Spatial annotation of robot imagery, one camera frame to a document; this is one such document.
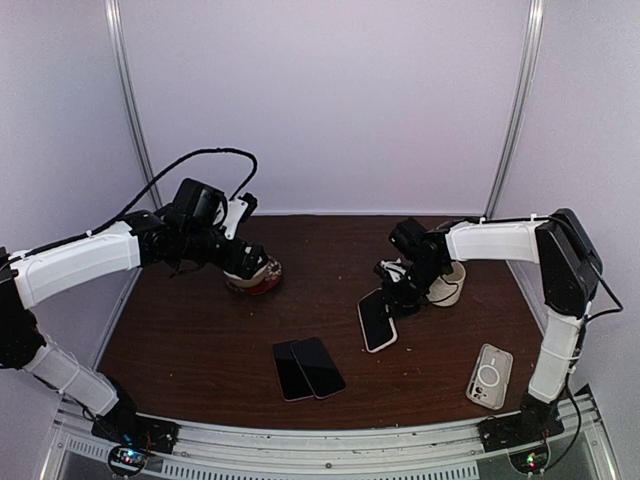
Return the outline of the circuit board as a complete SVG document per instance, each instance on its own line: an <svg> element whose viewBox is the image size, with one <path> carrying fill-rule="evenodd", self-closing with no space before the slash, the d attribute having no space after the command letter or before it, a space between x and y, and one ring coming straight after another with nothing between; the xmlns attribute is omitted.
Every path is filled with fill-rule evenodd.
<svg viewBox="0 0 640 480"><path fill-rule="evenodd" d="M543 471L549 463L550 452L544 446L511 452L511 466L519 473L535 475Z"/></svg>
<svg viewBox="0 0 640 480"><path fill-rule="evenodd" d="M107 465L120 476L139 474L147 465L149 456L127 446L113 447L107 456Z"/></svg>

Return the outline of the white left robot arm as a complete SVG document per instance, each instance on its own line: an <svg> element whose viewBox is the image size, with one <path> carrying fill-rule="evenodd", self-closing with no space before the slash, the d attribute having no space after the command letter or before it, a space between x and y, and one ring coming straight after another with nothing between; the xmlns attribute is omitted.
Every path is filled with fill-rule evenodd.
<svg viewBox="0 0 640 480"><path fill-rule="evenodd" d="M140 211L101 233L45 251L1 254L1 366L25 370L83 406L123 444L144 433L130 396L112 380L79 363L41 333L32 312L44 300L119 271L165 262L212 264L234 279L260 281L269 257L259 244L213 225L175 223Z"/></svg>

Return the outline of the left aluminium frame post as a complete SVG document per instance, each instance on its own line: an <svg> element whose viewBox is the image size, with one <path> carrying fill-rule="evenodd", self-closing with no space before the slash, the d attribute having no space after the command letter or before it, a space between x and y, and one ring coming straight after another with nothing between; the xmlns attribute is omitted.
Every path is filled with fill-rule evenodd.
<svg viewBox="0 0 640 480"><path fill-rule="evenodd" d="M154 177L154 171L149 157L146 139L141 123L141 117L135 97L133 77L129 66L124 28L122 23L121 5L117 0L105 0L104 8L106 14L107 29L111 39L112 50L123 96L127 124L134 147L135 158L141 169L144 181L150 182Z"/></svg>

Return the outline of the right circuit board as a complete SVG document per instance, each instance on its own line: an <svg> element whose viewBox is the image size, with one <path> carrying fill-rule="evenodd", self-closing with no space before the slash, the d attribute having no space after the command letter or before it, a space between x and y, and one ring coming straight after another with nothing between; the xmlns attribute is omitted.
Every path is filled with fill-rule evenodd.
<svg viewBox="0 0 640 480"><path fill-rule="evenodd" d="M519 473L535 475L543 471L549 463L550 452L544 446L511 452L511 466Z"/></svg>

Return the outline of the cream ceramic mug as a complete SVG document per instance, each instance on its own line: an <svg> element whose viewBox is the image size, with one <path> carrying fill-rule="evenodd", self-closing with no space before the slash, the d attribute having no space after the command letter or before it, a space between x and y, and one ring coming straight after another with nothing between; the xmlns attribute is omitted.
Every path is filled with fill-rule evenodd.
<svg viewBox="0 0 640 480"><path fill-rule="evenodd" d="M453 262L451 267L452 271L449 274L440 275L426 294L427 300L437 307L453 306L460 298L466 279L466 270L460 262Z"/></svg>

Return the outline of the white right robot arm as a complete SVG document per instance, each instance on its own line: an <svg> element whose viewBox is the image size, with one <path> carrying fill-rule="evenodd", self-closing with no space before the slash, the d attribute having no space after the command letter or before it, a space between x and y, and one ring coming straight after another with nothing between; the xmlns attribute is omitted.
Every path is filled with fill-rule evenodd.
<svg viewBox="0 0 640 480"><path fill-rule="evenodd" d="M521 261L540 268L547 323L537 364L512 430L535 440L551 424L551 411L577 364L586 324L603 271L602 261L576 214L561 208L549 216L515 219L468 217L425 228L409 217L389 235L399 261L381 261L381 287L370 315L375 325L417 313L436 279L454 262Z"/></svg>

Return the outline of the right aluminium frame post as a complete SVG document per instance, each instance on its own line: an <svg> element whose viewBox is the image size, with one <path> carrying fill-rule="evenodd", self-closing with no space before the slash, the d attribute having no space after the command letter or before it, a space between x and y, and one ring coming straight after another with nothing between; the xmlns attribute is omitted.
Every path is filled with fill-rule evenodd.
<svg viewBox="0 0 640 480"><path fill-rule="evenodd" d="M525 118L525 108L530 95L539 58L543 34L545 1L531 0L523 38L521 61L507 129L501 148L498 167L485 206L487 218L495 216L501 195L506 186L509 169L514 158L519 135Z"/></svg>

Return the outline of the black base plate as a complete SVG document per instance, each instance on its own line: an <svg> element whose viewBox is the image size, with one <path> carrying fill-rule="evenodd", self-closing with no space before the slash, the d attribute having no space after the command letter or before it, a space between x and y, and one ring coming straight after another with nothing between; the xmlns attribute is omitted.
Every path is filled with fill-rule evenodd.
<svg viewBox="0 0 640 480"><path fill-rule="evenodd" d="M488 417L476 425L486 453L512 449L565 431L559 419L550 418L540 423L536 418L517 412L502 417Z"/></svg>
<svg viewBox="0 0 640 480"><path fill-rule="evenodd" d="M170 421L137 417L127 433L117 433L104 419L93 423L91 434L119 445L151 453L171 454L178 439L179 426Z"/></svg>

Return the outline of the aluminium frame post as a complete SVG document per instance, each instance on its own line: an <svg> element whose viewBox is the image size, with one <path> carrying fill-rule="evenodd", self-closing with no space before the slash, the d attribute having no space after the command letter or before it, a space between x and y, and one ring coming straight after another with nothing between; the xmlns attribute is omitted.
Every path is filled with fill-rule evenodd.
<svg viewBox="0 0 640 480"><path fill-rule="evenodd" d="M144 181L150 182L154 177L154 171L149 157L146 139L141 123L141 117L135 97L133 77L129 66L124 28L122 23L121 5L117 0L105 0L104 8L106 14L107 29L111 39L112 50L123 96L127 124L134 147L135 158L141 169Z"/></svg>
<svg viewBox="0 0 640 480"><path fill-rule="evenodd" d="M519 135L525 118L525 108L530 95L539 58L543 34L545 1L531 0L523 38L521 61L507 129L501 148L498 167L485 206L487 218L495 216L501 195L506 186L509 169L514 158Z"/></svg>

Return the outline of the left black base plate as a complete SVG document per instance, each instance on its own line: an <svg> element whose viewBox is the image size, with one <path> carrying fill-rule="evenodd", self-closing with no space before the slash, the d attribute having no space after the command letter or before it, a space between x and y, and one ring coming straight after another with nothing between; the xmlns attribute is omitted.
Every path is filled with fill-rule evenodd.
<svg viewBox="0 0 640 480"><path fill-rule="evenodd" d="M137 417L127 433L117 433L104 419L93 423L91 434L119 445L151 453L171 454L178 439L179 426L170 421Z"/></svg>

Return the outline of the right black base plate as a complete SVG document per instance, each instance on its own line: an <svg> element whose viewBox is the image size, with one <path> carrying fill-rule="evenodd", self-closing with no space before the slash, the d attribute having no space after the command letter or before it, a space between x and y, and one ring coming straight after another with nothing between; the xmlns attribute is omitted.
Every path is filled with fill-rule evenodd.
<svg viewBox="0 0 640 480"><path fill-rule="evenodd" d="M486 453L512 449L565 431L559 419L550 418L540 423L536 418L517 412L502 417L488 417L476 425Z"/></svg>

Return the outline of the aluminium front rail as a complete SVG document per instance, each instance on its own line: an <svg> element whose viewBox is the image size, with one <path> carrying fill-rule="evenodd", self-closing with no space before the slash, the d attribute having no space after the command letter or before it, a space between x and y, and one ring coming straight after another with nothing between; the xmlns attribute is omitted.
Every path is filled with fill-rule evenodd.
<svg viewBox="0 0 640 480"><path fill-rule="evenodd" d="M178 422L170 454L154 453L131 479L621 479L594 408L565 457L543 475L519 472L516 454L488 452L479 419L364 430L268 430ZM107 466L113 442L74 415L54 422L36 479L120 479Z"/></svg>

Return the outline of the white ceramic bowl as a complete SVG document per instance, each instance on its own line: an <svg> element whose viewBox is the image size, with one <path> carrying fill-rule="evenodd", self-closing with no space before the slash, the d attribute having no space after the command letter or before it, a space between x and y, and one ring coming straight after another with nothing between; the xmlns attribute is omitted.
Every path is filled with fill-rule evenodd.
<svg viewBox="0 0 640 480"><path fill-rule="evenodd" d="M224 280L232 288L250 289L262 283L267 277L269 258L262 257L254 269L238 272L222 271Z"/></svg>

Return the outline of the left circuit board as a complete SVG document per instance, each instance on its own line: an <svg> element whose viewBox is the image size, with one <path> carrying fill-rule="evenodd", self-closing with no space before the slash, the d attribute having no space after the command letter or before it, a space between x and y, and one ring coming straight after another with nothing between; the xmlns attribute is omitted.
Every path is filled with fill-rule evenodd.
<svg viewBox="0 0 640 480"><path fill-rule="evenodd" d="M107 465L120 476L139 474L147 465L149 456L127 446L113 447L107 456Z"/></svg>

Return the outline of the clear phone case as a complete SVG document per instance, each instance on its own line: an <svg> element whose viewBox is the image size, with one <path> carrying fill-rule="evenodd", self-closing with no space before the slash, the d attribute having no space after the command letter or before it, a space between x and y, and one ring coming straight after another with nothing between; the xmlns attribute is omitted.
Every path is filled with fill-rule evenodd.
<svg viewBox="0 0 640 480"><path fill-rule="evenodd" d="M492 411L504 406L513 366L513 355L485 343L478 354L466 397L476 405Z"/></svg>

